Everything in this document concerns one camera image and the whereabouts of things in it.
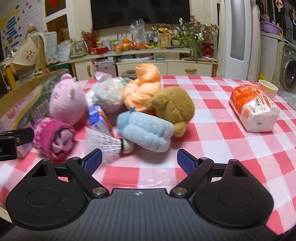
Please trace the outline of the purple tissue pack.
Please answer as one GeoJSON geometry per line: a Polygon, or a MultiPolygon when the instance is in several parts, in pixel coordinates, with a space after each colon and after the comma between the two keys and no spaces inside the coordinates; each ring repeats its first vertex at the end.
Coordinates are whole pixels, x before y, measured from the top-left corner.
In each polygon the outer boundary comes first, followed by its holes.
{"type": "Polygon", "coordinates": [[[112,124],[100,106],[88,107],[88,122],[91,129],[113,137],[112,124]]]}

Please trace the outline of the light blue towel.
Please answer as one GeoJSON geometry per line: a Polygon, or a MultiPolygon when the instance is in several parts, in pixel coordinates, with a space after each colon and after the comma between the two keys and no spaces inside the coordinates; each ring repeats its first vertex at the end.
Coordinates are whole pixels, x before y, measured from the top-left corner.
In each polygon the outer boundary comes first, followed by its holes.
{"type": "Polygon", "coordinates": [[[169,149],[174,134],[174,125],[169,121],[138,111],[119,114],[116,125],[119,136],[156,153],[169,149]]]}

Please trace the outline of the brown teddy bear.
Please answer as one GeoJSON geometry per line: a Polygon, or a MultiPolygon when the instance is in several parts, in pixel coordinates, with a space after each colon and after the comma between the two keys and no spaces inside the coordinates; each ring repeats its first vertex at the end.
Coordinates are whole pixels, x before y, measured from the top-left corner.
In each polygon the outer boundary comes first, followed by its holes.
{"type": "Polygon", "coordinates": [[[184,135],[195,114],[194,102],[189,94],[176,86],[157,92],[146,102],[145,107],[148,110],[154,110],[159,118],[174,125],[174,137],[184,135]]]}

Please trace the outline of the pink plush pig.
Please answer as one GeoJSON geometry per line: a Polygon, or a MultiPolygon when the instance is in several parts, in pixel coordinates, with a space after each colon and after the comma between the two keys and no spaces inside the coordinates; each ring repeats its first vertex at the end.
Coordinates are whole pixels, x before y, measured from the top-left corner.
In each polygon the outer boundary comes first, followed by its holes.
{"type": "Polygon", "coordinates": [[[86,95],[80,84],[70,74],[63,74],[51,93],[51,118],[73,126],[85,115],[86,108],[86,95]]]}

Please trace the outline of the white fluffy plush toy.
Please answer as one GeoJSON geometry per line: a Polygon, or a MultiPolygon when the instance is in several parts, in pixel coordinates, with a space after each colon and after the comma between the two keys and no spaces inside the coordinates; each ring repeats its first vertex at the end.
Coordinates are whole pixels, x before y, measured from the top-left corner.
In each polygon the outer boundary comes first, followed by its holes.
{"type": "Polygon", "coordinates": [[[108,78],[100,80],[86,93],[88,106],[100,106],[106,113],[114,113],[124,104],[125,91],[123,78],[108,78]]]}

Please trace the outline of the orange yarn skein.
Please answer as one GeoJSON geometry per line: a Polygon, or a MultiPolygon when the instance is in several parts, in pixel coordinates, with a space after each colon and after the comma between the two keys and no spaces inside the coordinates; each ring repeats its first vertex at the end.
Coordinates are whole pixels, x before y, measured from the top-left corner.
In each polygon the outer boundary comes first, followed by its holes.
{"type": "Polygon", "coordinates": [[[161,90],[161,74],[152,63],[139,64],[135,68],[137,79],[125,86],[123,100],[128,110],[147,112],[146,103],[161,90]]]}

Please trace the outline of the white badminton shuttlecock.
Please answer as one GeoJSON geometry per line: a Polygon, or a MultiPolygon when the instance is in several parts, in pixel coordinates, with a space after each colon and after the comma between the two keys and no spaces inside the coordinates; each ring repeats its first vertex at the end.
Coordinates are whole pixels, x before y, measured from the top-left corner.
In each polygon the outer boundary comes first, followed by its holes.
{"type": "Polygon", "coordinates": [[[89,154],[95,149],[100,149],[103,161],[110,164],[117,160],[121,154],[131,153],[134,150],[134,143],[124,138],[115,138],[85,128],[84,154],[89,154]]]}

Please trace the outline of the cardboard box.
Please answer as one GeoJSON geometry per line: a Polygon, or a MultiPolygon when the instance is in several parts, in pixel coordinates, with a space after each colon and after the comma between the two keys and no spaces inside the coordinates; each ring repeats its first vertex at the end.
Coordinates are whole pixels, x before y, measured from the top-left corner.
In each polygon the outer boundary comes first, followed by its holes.
{"type": "MultiPolygon", "coordinates": [[[[51,93],[66,70],[34,77],[1,98],[1,132],[32,128],[40,118],[51,118],[51,93]]],[[[32,142],[17,147],[17,158],[24,158],[32,142]]]]}

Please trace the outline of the red white checkered tablecloth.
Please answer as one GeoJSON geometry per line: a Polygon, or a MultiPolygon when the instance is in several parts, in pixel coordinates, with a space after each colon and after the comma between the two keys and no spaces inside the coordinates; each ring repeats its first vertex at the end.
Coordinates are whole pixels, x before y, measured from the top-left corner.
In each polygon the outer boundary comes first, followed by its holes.
{"type": "Polygon", "coordinates": [[[164,76],[162,86],[179,86],[195,104],[195,116],[180,138],[173,138],[165,153],[135,147],[108,165],[94,178],[107,189],[167,188],[178,184],[185,173],[177,165],[177,151],[217,163],[238,159],[265,186],[274,199],[268,227],[283,233],[295,225],[295,110],[281,97],[275,98],[280,116],[270,133],[249,133],[241,124],[229,99],[241,80],[199,76],[164,76]]]}

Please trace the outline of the white paper cup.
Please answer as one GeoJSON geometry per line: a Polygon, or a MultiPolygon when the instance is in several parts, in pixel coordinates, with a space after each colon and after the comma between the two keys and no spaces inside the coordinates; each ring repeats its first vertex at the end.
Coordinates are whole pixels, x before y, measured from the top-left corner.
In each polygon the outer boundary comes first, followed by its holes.
{"type": "Polygon", "coordinates": [[[263,91],[271,100],[274,100],[278,92],[278,88],[275,85],[262,79],[258,80],[258,89],[263,91]]]}

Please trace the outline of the washing machine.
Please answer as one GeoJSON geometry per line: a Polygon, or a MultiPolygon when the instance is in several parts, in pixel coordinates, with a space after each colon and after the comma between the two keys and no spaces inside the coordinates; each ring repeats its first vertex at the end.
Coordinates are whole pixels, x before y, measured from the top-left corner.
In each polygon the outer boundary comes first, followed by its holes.
{"type": "Polygon", "coordinates": [[[295,93],[295,48],[288,43],[283,48],[279,82],[281,91],[295,93]]]}

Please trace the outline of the pile of oranges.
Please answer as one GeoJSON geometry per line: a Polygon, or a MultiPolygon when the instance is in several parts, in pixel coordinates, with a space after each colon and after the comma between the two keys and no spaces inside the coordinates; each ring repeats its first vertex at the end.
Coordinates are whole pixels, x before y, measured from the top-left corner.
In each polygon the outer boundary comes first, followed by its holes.
{"type": "Polygon", "coordinates": [[[120,43],[114,45],[114,51],[123,52],[128,50],[140,50],[144,49],[143,42],[129,41],[129,39],[125,38],[120,43]]]}

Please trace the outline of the potted flower plant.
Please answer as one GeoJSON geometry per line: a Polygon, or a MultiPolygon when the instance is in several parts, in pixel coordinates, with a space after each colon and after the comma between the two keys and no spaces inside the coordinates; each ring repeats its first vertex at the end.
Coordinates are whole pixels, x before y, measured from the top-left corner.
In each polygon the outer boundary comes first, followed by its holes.
{"type": "Polygon", "coordinates": [[[179,18],[179,24],[174,28],[173,39],[179,40],[181,46],[191,49],[191,57],[197,61],[202,44],[206,40],[214,39],[218,32],[217,24],[202,22],[191,15],[189,21],[179,18]]]}

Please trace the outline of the clear plastic bag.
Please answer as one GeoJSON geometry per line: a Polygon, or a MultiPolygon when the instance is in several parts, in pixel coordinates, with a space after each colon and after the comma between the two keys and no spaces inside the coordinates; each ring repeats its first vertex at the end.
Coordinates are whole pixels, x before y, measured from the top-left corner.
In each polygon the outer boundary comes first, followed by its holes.
{"type": "Polygon", "coordinates": [[[147,43],[147,36],[145,33],[145,22],[143,19],[138,19],[134,21],[129,26],[128,30],[132,34],[133,40],[136,43],[141,43],[141,44],[147,43]]]}

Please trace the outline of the colourful wall poster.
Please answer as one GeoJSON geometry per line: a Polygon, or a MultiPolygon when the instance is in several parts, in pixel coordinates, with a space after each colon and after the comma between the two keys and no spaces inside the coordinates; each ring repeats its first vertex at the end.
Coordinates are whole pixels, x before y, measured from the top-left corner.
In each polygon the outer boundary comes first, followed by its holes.
{"type": "Polygon", "coordinates": [[[5,58],[25,42],[30,24],[39,32],[44,30],[41,1],[1,1],[1,48],[5,58]]]}

